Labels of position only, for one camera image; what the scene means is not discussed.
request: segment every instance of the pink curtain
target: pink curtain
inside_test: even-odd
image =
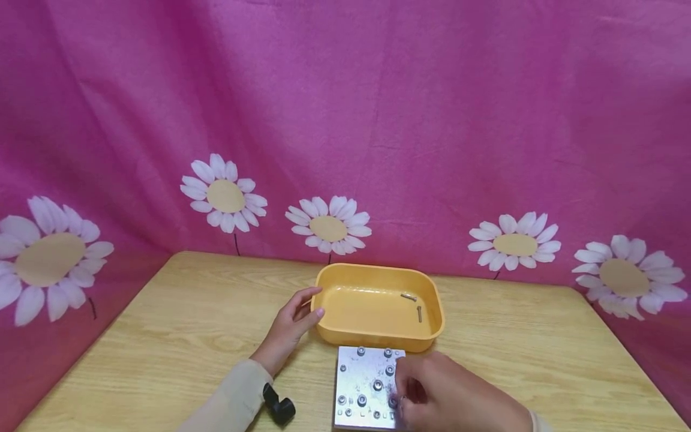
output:
[[[0,430],[181,250],[573,286],[691,422],[689,28],[682,1],[1,0]]]

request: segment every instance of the yellow plastic tray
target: yellow plastic tray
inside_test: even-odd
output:
[[[312,299],[311,309],[326,311],[317,331],[331,344],[420,353],[444,330],[437,286],[416,270],[337,263],[319,272],[316,285],[323,291]]]

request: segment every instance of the wood grain surface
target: wood grain surface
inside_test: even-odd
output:
[[[20,431],[174,431],[263,339],[321,266],[175,255]],[[542,414],[556,431],[687,431],[575,291],[433,277],[445,352]],[[315,332],[276,380],[297,416],[286,431],[331,431],[337,349]],[[255,431],[278,431],[261,413]]]

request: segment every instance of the white daisy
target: white daisy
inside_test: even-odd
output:
[[[308,236],[305,244],[317,247],[325,254],[331,251],[338,255],[351,254],[365,247],[358,237],[372,235],[366,227],[370,220],[367,212],[355,213],[357,202],[345,196],[334,196],[331,203],[315,196],[312,200],[300,200],[300,210],[290,206],[285,217],[296,223],[292,230],[295,234]]]
[[[98,226],[70,207],[60,208],[45,196],[28,204],[35,223],[21,216],[0,220],[0,260],[7,260],[0,261],[0,309],[18,299],[16,326],[30,323],[44,303],[51,322],[68,306],[82,306],[82,288],[93,286],[94,274],[106,263],[103,258],[113,252],[112,243],[96,241]]]
[[[256,184],[250,178],[238,179],[238,167],[225,162],[220,155],[211,155],[210,165],[201,160],[192,162],[199,177],[183,176],[180,190],[193,199],[190,204],[197,212],[208,213],[207,222],[220,226],[231,234],[235,228],[248,232],[249,226],[259,226],[257,216],[266,216],[267,201],[252,194]]]
[[[574,255],[585,264],[572,272],[589,273],[576,282],[588,288],[588,299],[597,301],[607,313],[643,320],[638,304],[644,311],[657,314],[665,302],[688,297],[686,291],[673,285],[684,279],[684,272],[673,267],[674,261],[661,250],[645,256],[645,241],[639,238],[629,240],[618,235],[612,237],[611,247],[595,241],[585,247]]]
[[[477,263],[489,264],[493,272],[502,266],[515,270],[518,263],[528,268],[535,268],[536,262],[551,263],[554,252],[561,249],[561,242],[552,240],[559,226],[545,228],[546,224],[546,213],[538,218],[537,213],[529,212],[518,222],[510,214],[503,214],[499,216],[499,227],[485,221],[480,228],[470,230],[470,235],[478,241],[468,245],[468,250],[483,251]]]

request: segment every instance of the sleeve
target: sleeve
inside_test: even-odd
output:
[[[245,432],[263,404],[266,383],[274,381],[259,363],[241,361],[178,432]]]
[[[530,417],[533,419],[533,432],[553,432],[551,426],[547,424],[537,413],[530,412]]]

